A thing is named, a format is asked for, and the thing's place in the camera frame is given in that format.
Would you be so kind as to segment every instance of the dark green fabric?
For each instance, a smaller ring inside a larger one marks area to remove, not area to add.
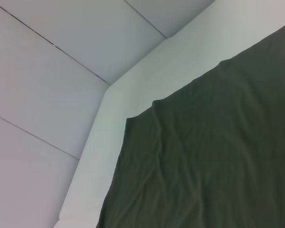
[[[127,120],[98,227],[285,228],[285,27]]]

